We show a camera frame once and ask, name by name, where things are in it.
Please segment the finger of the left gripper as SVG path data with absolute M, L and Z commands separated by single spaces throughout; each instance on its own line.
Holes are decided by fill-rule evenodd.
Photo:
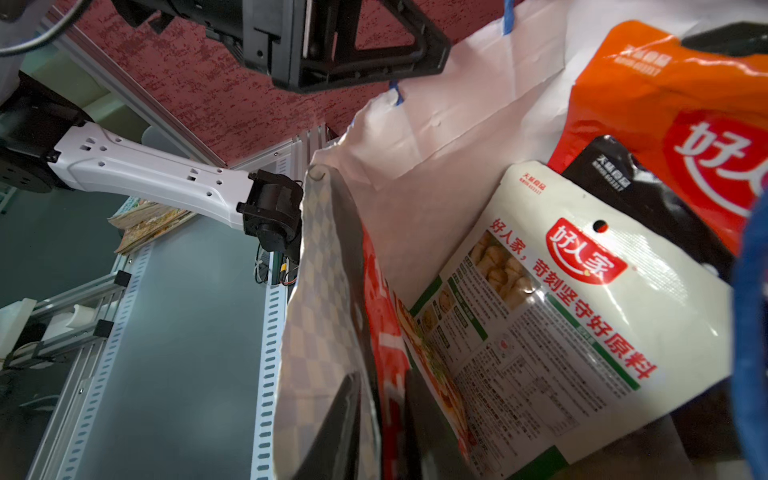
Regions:
M 305 19 L 307 90 L 436 75 L 451 49 L 413 1 L 309 1 Z

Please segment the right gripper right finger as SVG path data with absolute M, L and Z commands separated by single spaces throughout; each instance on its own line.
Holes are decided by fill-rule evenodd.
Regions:
M 455 434 L 415 369 L 406 375 L 405 402 L 408 479 L 474 479 Z

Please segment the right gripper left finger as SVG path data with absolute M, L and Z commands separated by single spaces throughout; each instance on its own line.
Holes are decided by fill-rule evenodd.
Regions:
M 361 421 L 361 376 L 343 379 L 296 480 L 357 478 Z

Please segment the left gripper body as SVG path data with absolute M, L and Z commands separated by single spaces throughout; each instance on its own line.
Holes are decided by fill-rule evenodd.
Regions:
M 330 47 L 339 1 L 115 1 L 133 28 L 156 33 L 176 19 L 205 28 L 241 66 L 265 74 L 275 87 L 296 93 L 337 89 Z

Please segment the blue checkered paper bag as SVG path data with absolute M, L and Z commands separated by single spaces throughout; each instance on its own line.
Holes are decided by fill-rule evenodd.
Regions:
M 326 426 L 344 378 L 361 383 L 358 472 L 381 477 L 382 409 L 369 351 L 403 354 L 370 326 L 363 243 L 375 295 L 412 305 L 465 238 L 516 162 L 547 160 L 570 90 L 609 31 L 640 20 L 687 36 L 763 23 L 763 1 L 526 1 L 456 45 L 443 73 L 405 80 L 371 100 L 304 179 L 298 284 L 282 329 L 272 475 L 331 475 L 339 445 Z

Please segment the white condiment packet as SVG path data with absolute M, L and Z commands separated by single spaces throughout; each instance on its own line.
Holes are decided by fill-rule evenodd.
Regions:
M 731 372 L 730 286 L 547 166 L 511 166 L 405 316 L 479 479 L 547 479 Z

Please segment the orange condiment packet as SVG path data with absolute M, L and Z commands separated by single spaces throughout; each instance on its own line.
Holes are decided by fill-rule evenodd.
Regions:
M 562 173 L 609 135 L 670 187 L 733 254 L 767 185 L 767 27 L 739 22 L 681 40 L 614 27 L 575 81 L 549 160 Z

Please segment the black red condiment packet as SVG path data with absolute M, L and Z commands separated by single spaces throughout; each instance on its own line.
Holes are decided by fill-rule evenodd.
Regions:
M 327 170 L 335 235 L 352 296 L 353 325 L 364 361 L 361 374 L 373 395 L 374 458 L 380 479 L 408 479 L 406 375 L 415 369 L 428 385 L 469 466 L 466 413 L 455 383 L 405 306 L 390 289 L 370 235 L 341 173 Z

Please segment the dark condiment packet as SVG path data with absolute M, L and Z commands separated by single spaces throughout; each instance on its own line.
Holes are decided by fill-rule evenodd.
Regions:
M 563 176 L 664 237 L 726 283 L 734 255 L 694 211 L 617 139 L 594 138 Z

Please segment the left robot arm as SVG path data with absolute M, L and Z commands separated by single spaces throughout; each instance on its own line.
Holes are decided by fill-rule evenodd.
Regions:
M 450 39 L 411 1 L 384 8 L 413 40 L 360 49 L 358 1 L 119 1 L 131 26 L 163 31 L 173 20 L 202 25 L 244 67 L 295 93 L 440 74 Z M 1 179 L 21 190 L 55 188 L 136 196 L 217 220 L 297 262 L 302 185 L 287 176 L 200 164 L 125 140 L 20 69 L 87 11 L 79 1 L 38 31 L 47 1 L 1 5 Z

